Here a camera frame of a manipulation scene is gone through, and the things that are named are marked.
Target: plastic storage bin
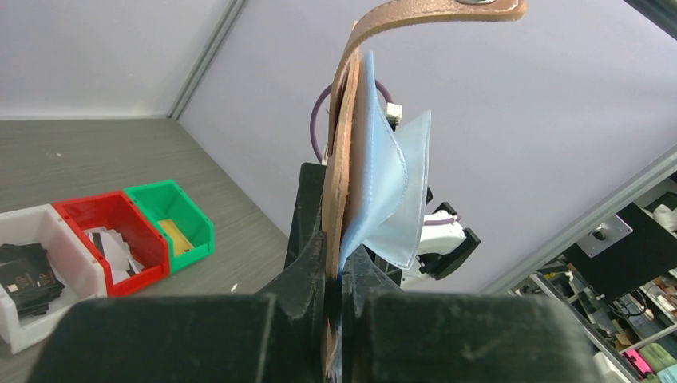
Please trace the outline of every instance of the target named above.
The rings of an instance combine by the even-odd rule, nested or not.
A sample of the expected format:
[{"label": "plastic storage bin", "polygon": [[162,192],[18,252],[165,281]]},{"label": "plastic storage bin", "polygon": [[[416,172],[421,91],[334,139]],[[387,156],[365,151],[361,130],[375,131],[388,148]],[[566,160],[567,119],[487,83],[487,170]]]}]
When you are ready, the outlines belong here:
[{"label": "plastic storage bin", "polygon": [[65,285],[61,296],[49,303],[47,314],[21,319],[14,301],[0,287],[0,335],[12,353],[47,338],[73,304],[106,296],[101,264],[51,205],[0,214],[0,245],[4,243],[40,243],[54,274]]},{"label": "plastic storage bin", "polygon": [[[125,192],[167,239],[172,273],[214,252],[214,225],[174,180],[126,188]],[[171,235],[160,225],[165,219],[176,224],[192,249],[174,249]]]},{"label": "plastic storage bin", "polygon": [[[167,241],[124,192],[71,199],[53,206],[103,267],[109,296],[131,294],[170,274]],[[113,283],[108,261],[84,232],[94,227],[106,227],[122,234],[132,257],[144,266],[143,271]]]}]

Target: light blue cloth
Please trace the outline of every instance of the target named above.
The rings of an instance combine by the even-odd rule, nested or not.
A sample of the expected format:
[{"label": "light blue cloth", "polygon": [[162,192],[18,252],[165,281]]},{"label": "light blue cloth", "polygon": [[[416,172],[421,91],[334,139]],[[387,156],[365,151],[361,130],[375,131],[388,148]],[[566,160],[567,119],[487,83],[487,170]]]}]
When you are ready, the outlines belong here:
[{"label": "light blue cloth", "polygon": [[426,205],[431,114],[424,112],[393,132],[378,102],[372,52],[361,66],[356,115],[364,120],[355,126],[364,130],[354,129],[350,157],[363,167],[351,168],[350,222],[341,242],[339,267],[342,270],[348,256],[365,243],[387,262],[408,269],[421,238]]}]

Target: stack of black cards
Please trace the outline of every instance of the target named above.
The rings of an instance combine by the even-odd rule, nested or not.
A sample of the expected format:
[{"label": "stack of black cards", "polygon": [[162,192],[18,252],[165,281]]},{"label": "stack of black cards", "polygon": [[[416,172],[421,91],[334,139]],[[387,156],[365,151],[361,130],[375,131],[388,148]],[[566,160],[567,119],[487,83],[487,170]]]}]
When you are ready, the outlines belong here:
[{"label": "stack of black cards", "polygon": [[65,288],[40,243],[0,246],[0,284],[14,300],[20,318],[45,314]]}]

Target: red bin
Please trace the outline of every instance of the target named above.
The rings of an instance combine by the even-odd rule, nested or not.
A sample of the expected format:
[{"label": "red bin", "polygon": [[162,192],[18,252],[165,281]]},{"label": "red bin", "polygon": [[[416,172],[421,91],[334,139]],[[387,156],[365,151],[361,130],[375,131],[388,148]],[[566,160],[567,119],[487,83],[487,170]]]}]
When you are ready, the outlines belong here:
[{"label": "red bin", "polygon": [[[109,297],[121,297],[155,283],[171,273],[167,241],[123,191],[52,203],[59,215],[104,269]],[[136,275],[113,284],[110,265],[85,230],[106,227],[117,231],[132,257],[144,266]]]}]

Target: white bin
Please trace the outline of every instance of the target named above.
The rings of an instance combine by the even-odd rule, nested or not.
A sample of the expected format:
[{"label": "white bin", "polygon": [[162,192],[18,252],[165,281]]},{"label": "white bin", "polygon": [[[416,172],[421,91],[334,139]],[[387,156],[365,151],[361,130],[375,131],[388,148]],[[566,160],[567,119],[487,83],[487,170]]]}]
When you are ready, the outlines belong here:
[{"label": "white bin", "polygon": [[55,275],[65,285],[45,315],[19,319],[14,301],[0,287],[0,335],[18,353],[47,338],[75,303],[105,297],[104,271],[52,205],[0,214],[0,245],[40,243]]}]

